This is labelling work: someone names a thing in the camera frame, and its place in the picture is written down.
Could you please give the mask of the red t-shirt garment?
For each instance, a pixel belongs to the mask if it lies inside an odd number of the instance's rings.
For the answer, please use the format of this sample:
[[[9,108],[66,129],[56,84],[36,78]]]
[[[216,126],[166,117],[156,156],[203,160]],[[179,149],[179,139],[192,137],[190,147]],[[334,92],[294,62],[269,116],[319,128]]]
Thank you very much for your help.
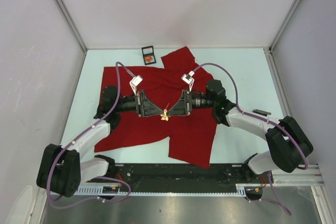
[[[142,77],[138,89],[144,90],[151,102],[161,109],[170,109],[182,90],[188,88],[182,75],[198,64],[187,47],[163,56],[162,62],[163,68],[134,66],[129,70]],[[173,116],[168,121],[160,116],[140,118],[135,112],[126,112],[121,114],[117,129],[101,140],[94,151],[150,144],[168,137],[170,158],[208,168],[216,128],[210,109],[197,109],[190,116]]]

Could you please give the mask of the gold maple leaf brooch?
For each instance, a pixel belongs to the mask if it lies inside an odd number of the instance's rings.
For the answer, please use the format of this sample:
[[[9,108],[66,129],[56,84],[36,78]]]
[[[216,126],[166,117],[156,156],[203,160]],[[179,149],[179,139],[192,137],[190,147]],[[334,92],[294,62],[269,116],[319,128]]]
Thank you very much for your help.
[[[145,57],[145,61],[150,62],[153,58],[151,56]]]

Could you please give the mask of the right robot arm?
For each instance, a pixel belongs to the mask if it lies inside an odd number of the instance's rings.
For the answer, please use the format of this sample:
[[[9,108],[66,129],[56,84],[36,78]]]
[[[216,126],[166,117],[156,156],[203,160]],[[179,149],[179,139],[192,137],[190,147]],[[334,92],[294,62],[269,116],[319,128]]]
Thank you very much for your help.
[[[245,181],[254,183],[262,173],[275,169],[292,173],[297,168],[308,167],[307,157],[313,152],[313,146],[294,118],[271,119],[240,109],[227,98],[219,80],[209,81],[205,93],[183,90],[180,99],[165,115],[189,116],[195,109],[211,109],[217,124],[242,129],[267,142],[268,151],[244,161],[242,176]]]

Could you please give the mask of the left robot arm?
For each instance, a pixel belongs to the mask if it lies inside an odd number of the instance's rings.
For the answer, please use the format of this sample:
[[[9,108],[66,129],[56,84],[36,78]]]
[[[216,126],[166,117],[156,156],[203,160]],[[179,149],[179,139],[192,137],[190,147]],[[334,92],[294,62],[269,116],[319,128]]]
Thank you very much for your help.
[[[123,97],[116,86],[105,87],[90,129],[67,145],[49,144],[45,148],[36,179],[37,186],[71,197],[81,183],[95,179],[112,181],[117,173],[114,159],[96,155],[84,162],[82,158],[115,131],[122,112],[130,111],[135,111],[140,117],[166,113],[149,101],[142,90]]]

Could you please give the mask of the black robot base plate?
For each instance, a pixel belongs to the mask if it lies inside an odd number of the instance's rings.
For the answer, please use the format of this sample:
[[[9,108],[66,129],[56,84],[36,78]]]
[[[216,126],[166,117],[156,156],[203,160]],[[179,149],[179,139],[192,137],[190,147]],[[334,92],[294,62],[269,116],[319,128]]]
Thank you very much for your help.
[[[255,175],[245,169],[242,164],[211,164],[209,168],[201,168],[191,164],[115,164],[117,173],[114,178],[104,177],[102,180],[91,180],[89,184],[126,185],[154,188],[173,186],[200,185],[241,185],[244,187],[265,188],[272,182],[267,173]]]

